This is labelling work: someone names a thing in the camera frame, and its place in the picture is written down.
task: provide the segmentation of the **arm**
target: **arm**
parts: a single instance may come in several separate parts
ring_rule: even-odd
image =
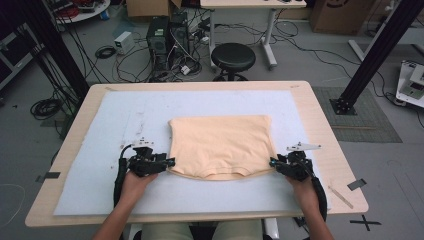
[[[125,176],[124,185],[122,187],[121,198],[118,204],[103,222],[99,230],[93,236],[96,239],[119,239],[128,217],[138,199],[143,196],[147,185],[157,177],[153,174],[147,177],[138,177],[133,172],[128,172]]]
[[[309,177],[303,182],[289,177],[286,177],[286,179],[293,186],[294,194],[305,216],[311,240],[334,239],[319,212],[318,198],[312,186],[311,178]]]

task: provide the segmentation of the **white mat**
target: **white mat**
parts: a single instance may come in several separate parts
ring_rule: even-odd
[[[286,147],[299,141],[308,143],[289,91],[109,92],[69,171],[54,214],[109,214],[122,146],[144,138],[154,142],[154,153],[169,153],[168,121],[174,117],[255,114],[271,116],[271,135],[278,153],[286,154]],[[134,154],[128,149],[125,157]],[[306,154],[314,161],[311,151]],[[319,176],[315,165],[314,171]],[[291,186],[277,172],[220,182],[163,172],[148,186],[133,213],[275,211],[299,211]]]

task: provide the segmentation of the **wooden table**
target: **wooden table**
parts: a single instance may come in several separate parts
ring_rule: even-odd
[[[200,5],[202,8],[210,9],[210,39],[209,39],[209,53],[215,49],[215,9],[246,9],[246,8],[266,8],[270,9],[268,14],[268,27],[265,37],[261,39],[262,46],[264,47],[266,56],[269,61],[269,68],[277,66],[274,53],[272,52],[269,41],[271,39],[272,29],[274,27],[275,14],[277,9],[283,8],[303,8],[306,7],[306,2],[303,0],[291,0],[290,2],[283,2],[279,0],[201,0]]]
[[[337,191],[328,191],[332,208],[328,214],[364,213],[368,204],[360,189],[351,191],[347,184],[355,177],[343,152],[327,122],[327,119],[310,87],[305,81],[261,81],[261,82],[198,82],[198,83],[150,83],[150,84],[102,84],[94,85],[81,106],[81,109],[56,157],[50,172],[60,172],[58,179],[46,179],[26,218],[30,227],[63,226],[80,224],[99,224],[105,216],[54,216],[54,209],[59,201],[68,171],[77,156],[104,94],[108,91],[206,91],[206,90],[288,90],[292,93],[298,113],[302,119],[305,132],[311,143],[319,143],[323,149],[314,152],[323,180]],[[293,213],[269,214],[267,216],[252,214],[249,218],[289,217]],[[146,221],[193,221],[193,220],[229,220],[235,216],[131,216],[129,222]]]

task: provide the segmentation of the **person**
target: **person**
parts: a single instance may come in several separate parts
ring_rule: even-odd
[[[148,184],[151,183],[155,178],[157,178],[157,176],[157,174],[152,174],[147,177],[140,178],[133,172],[129,171],[125,176],[121,192],[121,198],[118,204],[109,214],[109,216],[105,219],[101,227],[97,230],[97,232],[93,236],[93,240],[119,239],[119,236],[124,230],[128,217],[130,216],[135,204],[143,196]],[[299,206],[304,214],[305,220],[309,227],[310,239],[334,239],[319,212],[318,198],[315,194],[310,178],[304,180],[303,182],[299,182],[289,177],[286,177],[286,179],[293,186],[294,195],[299,203]],[[163,233],[167,230],[173,231],[175,229],[178,229],[178,231],[180,231],[181,229],[185,229],[180,235],[172,235],[175,236],[174,238],[170,238],[170,235],[168,235],[166,239],[190,239],[190,237],[188,236],[190,232],[188,230],[187,223],[163,223],[150,225],[146,224],[146,227],[148,235],[154,235],[155,232]],[[219,235],[220,233],[222,233],[222,235],[229,236],[226,239],[262,239],[262,228],[259,220],[220,222],[215,231],[215,235]],[[215,235],[214,239],[223,239],[222,236]],[[145,236],[145,225],[143,225],[143,237],[147,237]]]

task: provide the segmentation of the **black pole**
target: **black pole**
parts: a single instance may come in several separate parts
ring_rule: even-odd
[[[345,115],[353,109],[359,95],[415,21],[423,7],[423,0],[402,0],[399,3],[339,99],[330,99],[336,114]]]
[[[21,11],[34,35],[44,44],[60,71],[78,96],[79,104],[88,93],[89,86],[78,68],[62,37],[54,27],[50,14],[42,1],[13,1]]]

